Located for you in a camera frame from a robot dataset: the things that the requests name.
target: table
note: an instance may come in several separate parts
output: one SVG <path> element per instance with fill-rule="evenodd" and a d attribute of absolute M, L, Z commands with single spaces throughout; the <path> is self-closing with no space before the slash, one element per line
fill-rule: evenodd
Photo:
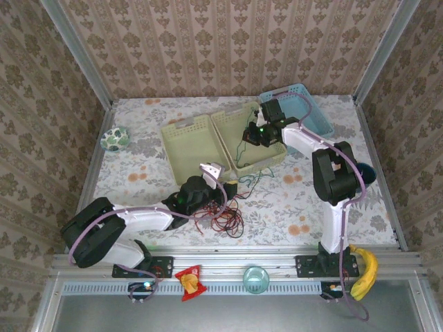
<path fill-rule="evenodd" d="M 371 164 L 361 124 L 350 95 L 314 96 L 334 125 L 335 141 L 348 141 L 359 162 Z M 176 192 L 172 171 L 162 146 L 160 128 L 184 118 L 214 113 L 256 100 L 254 97 L 125 99 L 115 107 L 114 125 L 129 129 L 132 142 L 124 151 L 105 152 L 93 194 L 121 205 L 149 205 Z M 323 211 L 312 181 L 311 163 L 300 153 L 288 155 L 272 167 L 274 178 L 264 177 L 251 197 L 239 205 L 244 234 L 232 239 L 215 232 L 209 221 L 193 221 L 173 231 L 143 231 L 134 237 L 147 246 L 277 248 L 316 245 L 322 232 Z M 239 192 L 247 192 L 245 185 Z M 396 246 L 378 181 L 364 202 L 350 210 L 348 237 L 359 245 Z"/>

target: patterned wallpaper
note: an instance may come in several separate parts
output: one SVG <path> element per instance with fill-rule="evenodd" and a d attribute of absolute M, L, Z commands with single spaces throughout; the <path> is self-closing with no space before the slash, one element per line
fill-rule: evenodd
<path fill-rule="evenodd" d="M 114 98 L 351 94 L 399 0 L 61 0 Z"/>
<path fill-rule="evenodd" d="M 0 1 L 0 330 L 25 331 L 102 107 L 38 1 Z"/>
<path fill-rule="evenodd" d="M 422 0 L 363 110 L 408 245 L 443 304 L 443 1 Z"/>

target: banana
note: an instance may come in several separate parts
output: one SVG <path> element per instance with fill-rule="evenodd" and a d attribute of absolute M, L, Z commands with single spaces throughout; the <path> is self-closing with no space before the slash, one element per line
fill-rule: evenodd
<path fill-rule="evenodd" d="M 377 278 L 377 271 L 379 269 L 379 262 L 375 255 L 362 248 L 357 248 L 356 246 L 350 244 L 351 252 L 356 252 L 360 254 L 365 261 L 366 269 L 363 276 L 357 280 L 351 289 L 351 295 L 356 301 L 360 301 L 369 292 L 372 285 L 375 283 Z"/>

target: blue plastic basket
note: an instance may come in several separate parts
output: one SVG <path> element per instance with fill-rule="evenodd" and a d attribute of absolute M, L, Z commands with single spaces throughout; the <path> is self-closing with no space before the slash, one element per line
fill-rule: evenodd
<path fill-rule="evenodd" d="M 329 138 L 334 135 L 334 128 L 326 119 L 323 112 L 318 108 L 317 103 L 313 97 L 309 94 L 308 90 L 303 84 L 294 84 L 286 86 L 284 88 L 261 93 L 259 98 L 260 102 L 267 102 L 274 97 L 277 97 L 282 111 L 287 118 L 293 116 L 297 119 L 301 119 L 308 111 L 309 107 L 306 102 L 297 95 L 284 95 L 286 92 L 296 92 L 304 95 L 312 104 L 312 112 L 309 117 L 303 120 L 303 125 L 310 131 L 313 131 L 319 136 Z M 288 147 L 288 154 L 294 153 L 296 149 Z"/>

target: red snack bag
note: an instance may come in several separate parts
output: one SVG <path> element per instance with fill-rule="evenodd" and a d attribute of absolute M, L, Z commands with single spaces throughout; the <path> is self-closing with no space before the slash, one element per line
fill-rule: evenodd
<path fill-rule="evenodd" d="M 187 268 L 186 270 L 183 270 L 175 275 L 175 277 L 181 282 L 183 285 L 183 288 L 185 290 L 185 295 L 181 298 L 181 301 L 188 301 L 189 299 L 193 299 L 196 296 L 199 296 L 204 291 L 206 291 L 206 287 L 203 286 L 200 283 L 200 265 L 191 266 L 190 268 Z M 195 280 L 195 277 L 197 277 L 197 282 L 195 283 L 195 286 L 197 287 L 196 290 L 194 290 L 192 293 L 189 293 L 186 290 L 185 283 L 189 283 L 188 285 L 192 288 L 192 285 Z"/>

